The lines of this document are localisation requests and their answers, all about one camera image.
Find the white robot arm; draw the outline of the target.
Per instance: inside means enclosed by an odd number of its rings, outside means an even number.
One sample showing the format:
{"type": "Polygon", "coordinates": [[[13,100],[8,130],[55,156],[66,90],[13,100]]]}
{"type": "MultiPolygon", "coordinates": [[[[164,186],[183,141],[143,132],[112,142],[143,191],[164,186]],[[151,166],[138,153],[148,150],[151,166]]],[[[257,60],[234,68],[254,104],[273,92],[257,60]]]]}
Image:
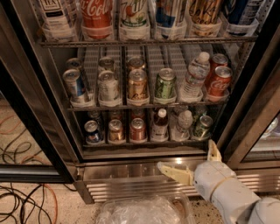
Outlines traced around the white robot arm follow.
{"type": "Polygon", "coordinates": [[[184,186],[194,186],[199,195],[220,212],[225,224],[280,224],[280,200],[260,198],[246,187],[226,164],[213,140],[208,141],[207,161],[192,171],[158,162],[157,168],[184,186]]]}

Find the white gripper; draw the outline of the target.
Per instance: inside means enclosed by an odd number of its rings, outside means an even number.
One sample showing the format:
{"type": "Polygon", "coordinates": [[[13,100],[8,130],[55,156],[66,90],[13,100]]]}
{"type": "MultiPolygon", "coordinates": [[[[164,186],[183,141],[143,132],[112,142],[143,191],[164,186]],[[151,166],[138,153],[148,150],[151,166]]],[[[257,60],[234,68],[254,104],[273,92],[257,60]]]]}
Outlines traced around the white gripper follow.
{"type": "Polygon", "coordinates": [[[226,185],[230,179],[235,179],[236,174],[226,164],[222,163],[221,153],[216,143],[208,140],[208,153],[206,162],[199,164],[194,172],[188,167],[176,168],[164,162],[158,162],[157,168],[166,177],[173,179],[184,186],[192,186],[207,201],[225,202],[228,199],[226,185]]]}

